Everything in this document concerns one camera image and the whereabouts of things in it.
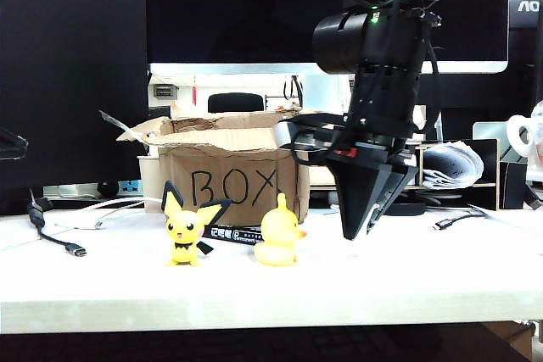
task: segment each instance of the cardboard box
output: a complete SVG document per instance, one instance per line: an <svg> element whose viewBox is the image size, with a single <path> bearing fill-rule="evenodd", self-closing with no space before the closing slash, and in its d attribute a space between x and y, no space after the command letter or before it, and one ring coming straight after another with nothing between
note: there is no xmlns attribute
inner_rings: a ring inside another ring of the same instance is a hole
<svg viewBox="0 0 543 362"><path fill-rule="evenodd" d="M297 165L288 150L277 148L271 129L295 114L249 112L150 120L133 130L154 133L143 139L159 149L160 173L142 178L162 186L172 180L185 208L191 210L206 201L230 198L223 224L259 225L264 214L277 207L279 192L285 193L288 207L302 221L309 208L309 169ZM130 137L123 134L118 140Z"/></svg>

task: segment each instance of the yellow rubber duck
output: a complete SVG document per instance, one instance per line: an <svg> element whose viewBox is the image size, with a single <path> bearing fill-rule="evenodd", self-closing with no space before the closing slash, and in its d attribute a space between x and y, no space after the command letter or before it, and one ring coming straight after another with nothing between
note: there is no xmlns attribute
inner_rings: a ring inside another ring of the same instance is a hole
<svg viewBox="0 0 543 362"><path fill-rule="evenodd" d="M258 261L268 266L294 265L294 245L306 233L298 229L298 217L287 208L287 199L282 192L277 195L277 208L262 218L260 229L264 242L255 245Z"/></svg>

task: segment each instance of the pokemon ear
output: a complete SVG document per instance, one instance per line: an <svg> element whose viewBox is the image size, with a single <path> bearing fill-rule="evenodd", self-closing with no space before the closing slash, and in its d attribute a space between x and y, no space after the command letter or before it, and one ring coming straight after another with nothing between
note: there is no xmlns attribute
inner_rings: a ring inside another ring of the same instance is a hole
<svg viewBox="0 0 543 362"><path fill-rule="evenodd" d="M215 224L222 215L227 212L228 207L232 203L230 199L220 199L217 201L209 201L203 203L196 214L202 220L204 225Z"/></svg>
<svg viewBox="0 0 543 362"><path fill-rule="evenodd" d="M183 198L174 183L169 180L164 184L161 208L167 217L183 209Z"/></svg>

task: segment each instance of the aoc logo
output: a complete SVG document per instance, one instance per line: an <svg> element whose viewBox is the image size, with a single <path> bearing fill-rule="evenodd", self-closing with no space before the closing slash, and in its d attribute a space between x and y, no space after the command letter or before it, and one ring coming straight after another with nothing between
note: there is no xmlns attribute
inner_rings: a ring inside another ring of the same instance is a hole
<svg viewBox="0 0 543 362"><path fill-rule="evenodd" d="M523 0L518 5L518 11L519 12L539 12L540 11L540 3L536 0Z"/></svg>

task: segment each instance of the paper stack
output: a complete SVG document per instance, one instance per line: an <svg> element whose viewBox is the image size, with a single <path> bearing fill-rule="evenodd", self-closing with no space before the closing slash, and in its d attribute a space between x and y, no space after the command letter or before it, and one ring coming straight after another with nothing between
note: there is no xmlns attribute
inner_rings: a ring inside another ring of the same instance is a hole
<svg viewBox="0 0 543 362"><path fill-rule="evenodd" d="M483 160L464 142L442 143L423 153L423 185L431 190L470 187L483 169Z"/></svg>

